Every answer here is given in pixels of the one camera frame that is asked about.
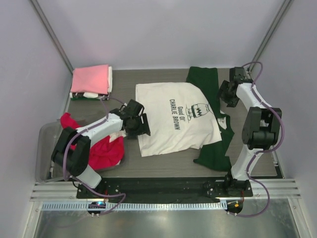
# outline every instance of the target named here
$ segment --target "plastic bin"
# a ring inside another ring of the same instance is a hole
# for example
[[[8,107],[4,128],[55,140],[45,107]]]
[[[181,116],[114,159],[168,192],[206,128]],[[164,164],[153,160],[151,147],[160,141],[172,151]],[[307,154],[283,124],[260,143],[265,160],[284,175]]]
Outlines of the plastic bin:
[[[81,126],[88,125],[104,115],[94,115],[85,119],[75,119]],[[40,183],[52,182],[63,180],[62,167],[51,161],[51,155],[58,138],[62,132],[60,122],[48,123],[42,126],[39,134],[39,143],[37,151],[37,164],[36,164],[36,181]],[[111,170],[119,167],[124,162],[124,156],[119,165],[108,167],[97,172]]]

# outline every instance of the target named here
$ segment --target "white strip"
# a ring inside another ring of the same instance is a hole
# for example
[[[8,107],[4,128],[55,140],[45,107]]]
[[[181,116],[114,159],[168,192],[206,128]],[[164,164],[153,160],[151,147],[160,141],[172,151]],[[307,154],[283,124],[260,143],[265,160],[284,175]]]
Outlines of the white strip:
[[[45,202],[42,211],[102,211],[114,207],[115,203],[106,203],[105,209],[88,208],[91,202]],[[197,203],[197,204],[139,204],[122,203],[115,211],[188,211],[188,210],[223,210],[227,209],[225,200],[219,203]]]

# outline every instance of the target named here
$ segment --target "stack of folded clothes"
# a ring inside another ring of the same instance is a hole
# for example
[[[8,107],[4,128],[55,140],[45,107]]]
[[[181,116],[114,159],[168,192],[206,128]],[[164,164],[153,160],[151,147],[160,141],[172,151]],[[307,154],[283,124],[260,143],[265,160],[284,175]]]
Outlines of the stack of folded clothes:
[[[104,64],[92,67],[76,68],[70,89],[71,100],[106,99],[112,92],[112,67]]]

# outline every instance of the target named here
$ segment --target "green cloth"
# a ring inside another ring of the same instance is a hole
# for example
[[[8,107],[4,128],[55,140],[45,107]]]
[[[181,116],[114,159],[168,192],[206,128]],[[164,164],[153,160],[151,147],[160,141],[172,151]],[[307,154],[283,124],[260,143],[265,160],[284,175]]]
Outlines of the green cloth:
[[[194,159],[194,162],[212,170],[229,171],[231,169],[231,162],[225,154],[234,132],[230,126],[230,116],[220,112],[220,101],[216,98],[219,90],[218,70],[217,68],[190,67],[186,82],[200,88],[207,98],[215,117],[217,119],[226,118],[227,124],[227,129],[218,125],[222,141],[204,145],[201,148],[199,157]]]

